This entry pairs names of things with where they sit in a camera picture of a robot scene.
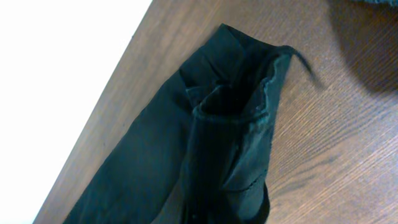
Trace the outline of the black trousers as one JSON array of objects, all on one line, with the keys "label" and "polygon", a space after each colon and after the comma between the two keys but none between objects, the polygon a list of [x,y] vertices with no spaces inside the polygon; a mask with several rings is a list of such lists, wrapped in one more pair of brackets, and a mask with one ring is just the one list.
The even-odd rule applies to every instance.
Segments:
[{"label": "black trousers", "polygon": [[265,179],[292,57],[222,24],[161,86],[66,223],[265,223]]}]

